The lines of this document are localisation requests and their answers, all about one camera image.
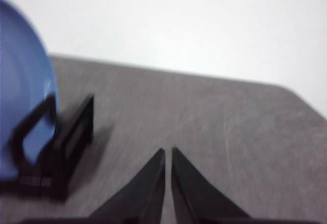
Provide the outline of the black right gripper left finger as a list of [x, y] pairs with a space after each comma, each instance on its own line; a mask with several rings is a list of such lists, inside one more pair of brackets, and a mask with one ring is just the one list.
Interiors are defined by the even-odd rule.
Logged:
[[159, 149], [134, 178], [89, 216], [92, 223], [160, 223], [165, 196], [165, 151]]

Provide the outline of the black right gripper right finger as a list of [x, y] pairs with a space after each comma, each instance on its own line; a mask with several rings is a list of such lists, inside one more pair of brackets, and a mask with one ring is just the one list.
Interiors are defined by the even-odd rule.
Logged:
[[177, 147], [172, 148], [171, 188], [178, 223], [253, 221], [216, 189]]

